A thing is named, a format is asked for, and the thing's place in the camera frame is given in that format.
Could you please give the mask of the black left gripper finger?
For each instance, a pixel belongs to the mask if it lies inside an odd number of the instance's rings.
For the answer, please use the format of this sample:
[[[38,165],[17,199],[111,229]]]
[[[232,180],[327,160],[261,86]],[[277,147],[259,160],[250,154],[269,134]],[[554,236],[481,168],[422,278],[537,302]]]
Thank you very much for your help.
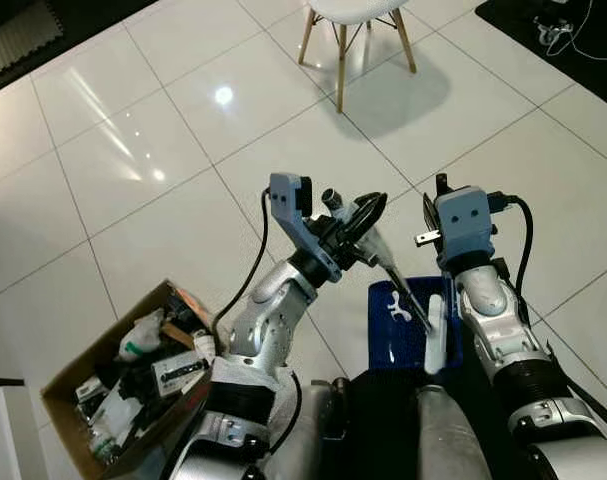
[[[387,198],[355,198],[345,225],[345,239],[352,243],[362,241],[384,214]]]
[[[384,214],[387,195],[384,192],[371,192],[353,201],[347,220],[347,229],[371,229]]]

